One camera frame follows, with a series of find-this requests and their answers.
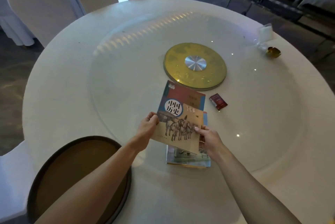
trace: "white circle logo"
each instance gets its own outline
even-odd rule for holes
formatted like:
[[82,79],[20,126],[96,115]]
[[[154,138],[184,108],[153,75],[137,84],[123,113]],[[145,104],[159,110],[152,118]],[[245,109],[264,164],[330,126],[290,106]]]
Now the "white circle logo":
[[174,116],[180,116],[183,112],[182,104],[175,99],[169,99],[168,101],[166,101],[164,108],[165,111],[169,112],[170,114],[173,114]]

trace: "person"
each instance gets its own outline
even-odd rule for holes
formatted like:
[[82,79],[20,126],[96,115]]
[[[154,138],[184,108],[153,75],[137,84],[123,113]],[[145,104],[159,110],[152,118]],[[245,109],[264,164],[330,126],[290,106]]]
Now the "person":
[[[68,189],[36,224],[95,224],[126,175],[136,155],[153,135],[158,116],[150,112],[141,120],[136,135],[111,158]],[[219,134],[207,126],[195,128],[200,147],[216,162],[248,224],[298,224],[299,220],[263,187],[222,143]]]

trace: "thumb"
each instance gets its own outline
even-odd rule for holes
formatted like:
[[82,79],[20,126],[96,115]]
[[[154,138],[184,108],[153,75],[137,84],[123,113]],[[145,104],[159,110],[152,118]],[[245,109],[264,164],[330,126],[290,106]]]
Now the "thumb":
[[208,130],[204,130],[204,129],[200,129],[198,127],[194,127],[195,132],[197,132],[198,134],[205,136],[208,132]]
[[151,119],[150,119],[149,122],[154,123],[155,125],[159,124],[159,118],[158,118],[158,116],[157,115],[153,115],[151,117]]

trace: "person's left arm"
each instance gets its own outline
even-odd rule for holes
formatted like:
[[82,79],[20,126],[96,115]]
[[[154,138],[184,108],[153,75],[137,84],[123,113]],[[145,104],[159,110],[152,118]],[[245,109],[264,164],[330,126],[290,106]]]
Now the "person's left arm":
[[36,224],[95,224],[136,155],[147,147],[158,123],[158,116],[150,112],[126,145],[66,191]]

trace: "red packet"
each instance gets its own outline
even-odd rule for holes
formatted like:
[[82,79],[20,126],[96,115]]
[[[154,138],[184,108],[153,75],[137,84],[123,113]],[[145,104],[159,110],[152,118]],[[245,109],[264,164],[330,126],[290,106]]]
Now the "red packet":
[[213,103],[217,110],[221,110],[222,108],[228,106],[228,104],[221,98],[221,96],[217,93],[213,96],[209,97],[209,100]]

